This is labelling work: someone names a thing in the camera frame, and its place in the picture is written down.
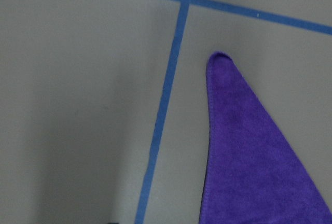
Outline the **purple microfiber towel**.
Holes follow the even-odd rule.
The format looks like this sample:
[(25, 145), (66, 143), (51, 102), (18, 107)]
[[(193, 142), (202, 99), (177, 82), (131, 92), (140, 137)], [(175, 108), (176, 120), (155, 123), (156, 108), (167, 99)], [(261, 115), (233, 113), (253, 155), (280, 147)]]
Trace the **purple microfiber towel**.
[(305, 167), (228, 55), (211, 55), (206, 83), (200, 223), (331, 223)]

